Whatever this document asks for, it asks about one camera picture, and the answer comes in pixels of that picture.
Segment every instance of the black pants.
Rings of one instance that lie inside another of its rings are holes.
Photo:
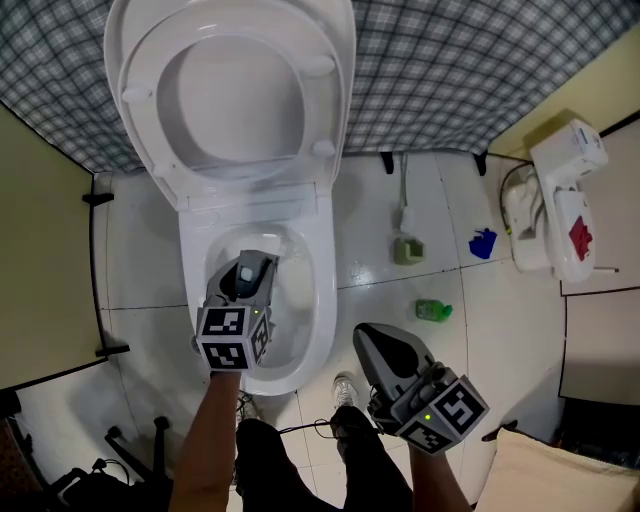
[[[347,467],[344,510],[410,512],[411,489],[366,416],[355,407],[340,407],[331,423]],[[244,512],[338,510],[304,485],[275,428],[245,420],[238,426],[236,442],[237,490]]]

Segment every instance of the white appliance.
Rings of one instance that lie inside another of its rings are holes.
[[[551,267],[568,282],[594,270],[596,235],[578,181],[608,162],[602,139],[573,120],[531,149],[534,170],[503,191],[513,259],[521,272]]]
[[[109,14],[109,85],[179,212],[194,328],[216,269],[242,249],[280,257],[272,348],[243,376],[248,393],[298,389],[333,343],[331,189],[355,37],[349,0],[115,0]]]

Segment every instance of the person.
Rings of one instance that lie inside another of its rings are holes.
[[[216,373],[187,435],[175,471],[170,512],[225,512],[230,483],[244,512],[339,510],[317,498],[288,459],[278,431],[257,419],[252,404],[237,411],[239,373]],[[347,470],[346,511],[471,510],[444,455],[429,457],[409,446],[413,492],[384,449],[346,376],[333,385],[331,429]],[[241,421],[236,430],[236,413]]]

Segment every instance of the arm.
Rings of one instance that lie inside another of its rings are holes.
[[[429,457],[409,446],[413,477],[413,510],[423,512],[470,512],[471,507],[444,455]]]
[[[225,512],[233,475],[240,373],[214,374],[176,467],[170,512]]]

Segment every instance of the beige cloth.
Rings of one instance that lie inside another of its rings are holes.
[[[640,471],[501,430],[477,512],[631,512]]]

